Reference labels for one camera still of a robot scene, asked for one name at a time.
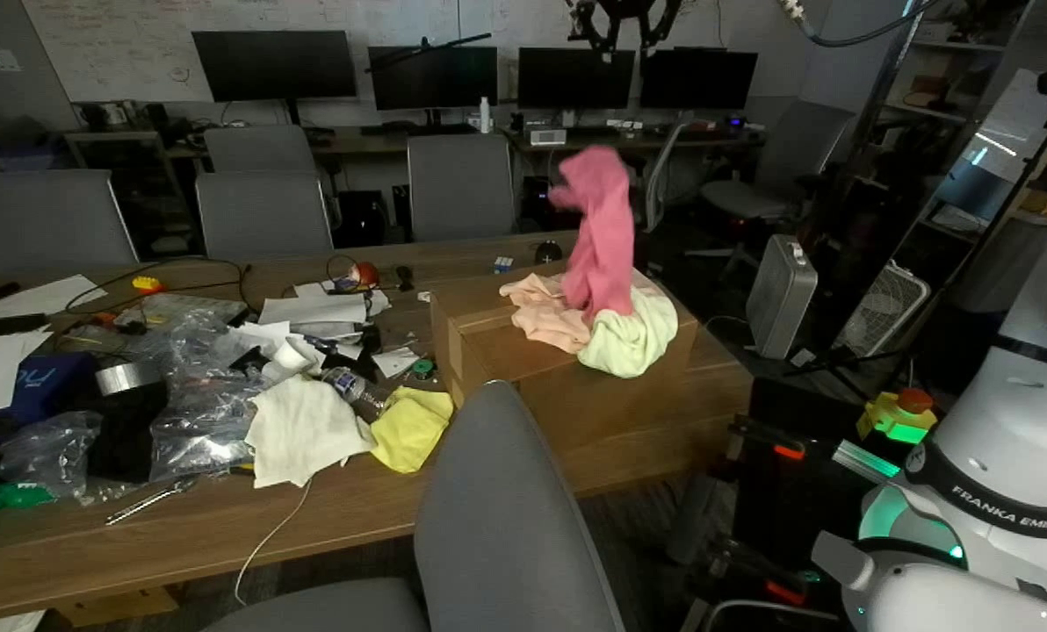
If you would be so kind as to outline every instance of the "pink cloth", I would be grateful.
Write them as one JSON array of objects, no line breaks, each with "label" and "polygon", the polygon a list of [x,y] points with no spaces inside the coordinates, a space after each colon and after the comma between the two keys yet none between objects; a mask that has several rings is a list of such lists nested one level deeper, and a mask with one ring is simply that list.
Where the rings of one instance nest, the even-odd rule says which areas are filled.
[{"label": "pink cloth", "polygon": [[616,308],[631,311],[631,207],[627,172],[619,152],[588,148],[559,164],[564,187],[550,188],[559,209],[580,209],[580,238],[563,276],[563,303],[588,317]]},{"label": "pink cloth", "polygon": [[559,276],[544,279],[528,275],[515,284],[503,284],[497,295],[515,306],[514,326],[521,326],[528,340],[563,347],[564,353],[575,353],[590,344],[583,311],[564,308],[559,299]]}]

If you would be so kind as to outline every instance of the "computer monitor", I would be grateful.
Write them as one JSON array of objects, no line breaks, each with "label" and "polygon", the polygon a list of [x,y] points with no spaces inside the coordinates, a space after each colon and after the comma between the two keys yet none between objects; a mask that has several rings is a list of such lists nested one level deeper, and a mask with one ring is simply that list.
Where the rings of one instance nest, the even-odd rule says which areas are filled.
[{"label": "computer monitor", "polygon": [[647,107],[744,107],[757,51],[659,49],[647,59]]},{"label": "computer monitor", "polygon": [[495,49],[373,47],[374,107],[495,103]]},{"label": "computer monitor", "polygon": [[215,103],[354,95],[345,30],[193,30]]},{"label": "computer monitor", "polygon": [[624,107],[631,51],[521,49],[521,107]]}]

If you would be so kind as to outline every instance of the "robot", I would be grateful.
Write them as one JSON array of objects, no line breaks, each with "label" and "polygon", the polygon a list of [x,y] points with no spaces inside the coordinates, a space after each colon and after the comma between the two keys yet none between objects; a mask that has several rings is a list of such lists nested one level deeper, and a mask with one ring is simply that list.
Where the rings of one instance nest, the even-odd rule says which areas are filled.
[{"label": "robot", "polygon": [[1047,253],[947,419],[865,497],[856,542],[811,549],[855,629],[1047,632]]}]

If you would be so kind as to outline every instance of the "office chair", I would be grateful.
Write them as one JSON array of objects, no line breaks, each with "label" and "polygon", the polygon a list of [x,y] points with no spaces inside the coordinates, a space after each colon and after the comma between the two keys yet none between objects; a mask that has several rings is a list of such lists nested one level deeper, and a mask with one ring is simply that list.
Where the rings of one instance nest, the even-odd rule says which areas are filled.
[{"label": "office chair", "polygon": [[469,393],[445,433],[415,562],[425,613],[400,580],[367,580],[264,601],[215,632],[624,629],[580,504],[508,382]]},{"label": "office chair", "polygon": [[304,172],[205,172],[198,199],[206,256],[271,258],[335,249],[322,188]]},{"label": "office chair", "polygon": [[715,179],[698,188],[701,199],[741,222],[795,222],[798,205],[809,198],[809,179],[824,172],[851,118],[855,117],[842,107],[789,103],[789,107],[768,130],[755,182]]},{"label": "office chair", "polygon": [[415,242],[481,238],[515,229],[514,152],[497,134],[409,138]]},{"label": "office chair", "polygon": [[138,249],[110,172],[0,172],[0,276],[51,276],[128,263],[138,263]]},{"label": "office chair", "polygon": [[312,148],[302,127],[224,127],[205,130],[215,172],[308,172]]}]

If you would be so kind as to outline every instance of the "wooden table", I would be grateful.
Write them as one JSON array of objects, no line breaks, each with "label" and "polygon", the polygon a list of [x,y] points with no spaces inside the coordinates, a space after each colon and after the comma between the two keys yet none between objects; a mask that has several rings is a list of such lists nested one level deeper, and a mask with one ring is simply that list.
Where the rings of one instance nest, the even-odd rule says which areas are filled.
[{"label": "wooden table", "polygon": [[[387,244],[347,249],[347,258],[373,258],[391,271],[415,267],[415,284],[493,275],[493,256],[530,258],[550,234],[521,234],[466,244]],[[250,299],[289,295],[296,279],[319,279],[338,258],[260,263],[247,279]],[[165,284],[224,276],[222,263],[169,263],[155,271]],[[383,289],[393,311],[383,338],[415,329],[429,340],[429,317],[415,295]],[[544,436],[580,494],[627,488],[650,476],[707,468],[726,443],[726,425],[747,402],[747,373],[698,329],[687,366],[668,388],[652,388],[639,413],[544,422]],[[383,471],[359,457],[345,471],[312,476],[302,511],[260,552],[255,564],[359,549],[415,531],[419,501],[431,468],[419,476]],[[250,549],[299,501],[299,488],[251,492],[247,476],[209,476],[189,492],[119,524],[103,526],[112,504],[48,504],[0,511],[0,613],[78,601],[121,595],[146,586],[172,586],[237,573]]]}]

